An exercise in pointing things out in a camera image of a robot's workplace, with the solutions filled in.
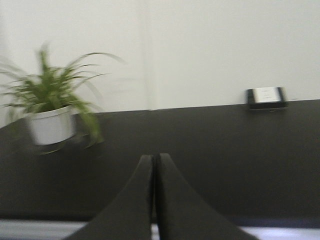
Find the gray surface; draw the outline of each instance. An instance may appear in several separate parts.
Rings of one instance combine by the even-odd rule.
[[[47,155],[35,154],[25,133],[15,140],[0,128],[0,218],[89,221],[142,154],[169,153],[196,192],[238,226],[320,228],[319,112],[320,100],[279,111],[102,113],[103,143],[84,148],[76,136]]]
[[[60,240],[85,224],[80,221],[0,220],[0,240]],[[320,229],[315,228],[241,228],[261,240],[320,239]],[[152,240],[159,240],[158,226],[152,224],[151,230]]]

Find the white floor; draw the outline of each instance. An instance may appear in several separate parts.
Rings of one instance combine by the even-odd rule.
[[[0,240],[60,240],[86,222],[1,220]],[[260,240],[320,240],[320,229],[241,227]],[[159,240],[158,226],[151,225],[152,240]]]

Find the white wall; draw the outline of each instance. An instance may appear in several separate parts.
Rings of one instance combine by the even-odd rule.
[[[157,107],[320,99],[319,0],[150,0]]]
[[[148,109],[144,75],[140,12],[135,0],[2,0],[0,10],[9,57],[29,73],[38,71],[35,51],[49,43],[51,63],[63,66],[90,52],[107,52],[123,58],[120,64],[106,57],[90,63],[112,73],[93,79],[101,100],[87,88],[79,93],[104,111]]]
[[[92,59],[112,73],[92,81],[108,112],[242,104],[246,89],[270,86],[320,99],[319,12],[317,0],[1,0],[0,27],[30,73],[44,42],[55,65],[124,58]]]
[[[8,55],[8,47],[6,44],[6,33],[4,32],[4,17],[2,12],[0,11],[0,56],[7,56]],[[7,77],[0,76],[0,84],[5,84],[8,81]],[[6,103],[8,100],[7,97],[0,95],[0,127],[4,126],[5,123],[5,114],[6,109],[1,107],[2,104]]]

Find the white pot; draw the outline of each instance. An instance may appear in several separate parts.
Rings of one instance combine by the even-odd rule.
[[[36,145],[59,143],[76,133],[70,106],[32,113],[28,118],[28,125]]]

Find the potted plant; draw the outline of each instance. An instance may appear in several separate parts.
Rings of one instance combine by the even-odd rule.
[[[96,64],[83,64],[82,60],[92,55],[104,55],[123,62],[110,53],[92,52],[84,54],[64,67],[49,64],[48,46],[38,52],[39,74],[27,74],[9,60],[0,60],[0,73],[14,81],[2,85],[3,95],[10,97],[8,118],[11,122],[26,117],[31,135],[36,145],[62,142],[75,134],[75,124],[71,110],[75,109],[90,136],[88,146],[102,141],[100,126],[92,112],[94,105],[82,100],[75,90],[83,84],[94,88],[90,80],[104,74],[88,71]]]

